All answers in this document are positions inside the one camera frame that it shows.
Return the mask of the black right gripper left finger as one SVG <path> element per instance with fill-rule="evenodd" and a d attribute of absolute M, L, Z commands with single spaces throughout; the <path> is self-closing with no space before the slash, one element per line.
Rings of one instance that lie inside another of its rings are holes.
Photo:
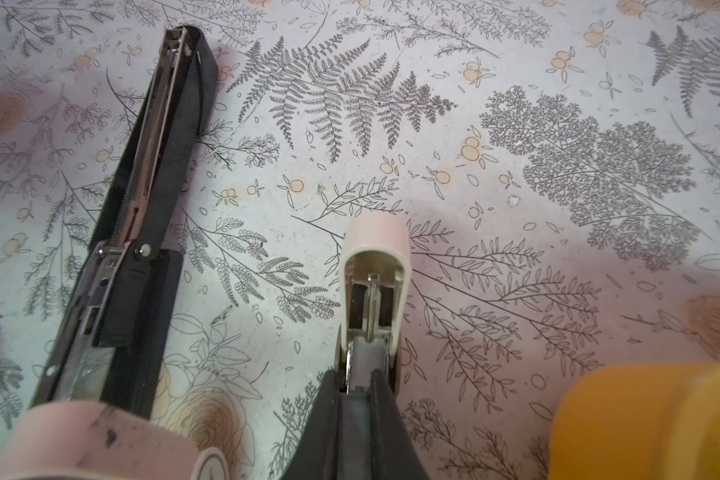
<path fill-rule="evenodd" d="M 283 480 L 337 477 L 340 390 L 335 370 L 321 380 L 307 423 Z"/>

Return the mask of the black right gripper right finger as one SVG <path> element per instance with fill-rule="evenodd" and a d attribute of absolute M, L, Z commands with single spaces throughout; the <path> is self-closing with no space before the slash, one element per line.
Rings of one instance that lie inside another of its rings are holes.
<path fill-rule="evenodd" d="M 385 373 L 374 370 L 370 385 L 372 479 L 428 479 L 407 433 Z"/>

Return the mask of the pink white stapler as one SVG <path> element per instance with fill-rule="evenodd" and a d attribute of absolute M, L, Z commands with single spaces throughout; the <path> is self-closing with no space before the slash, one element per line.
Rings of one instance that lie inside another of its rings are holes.
<path fill-rule="evenodd" d="M 226 458 L 95 401 L 51 402 L 21 416 L 0 450 L 0 479 L 228 479 Z"/>

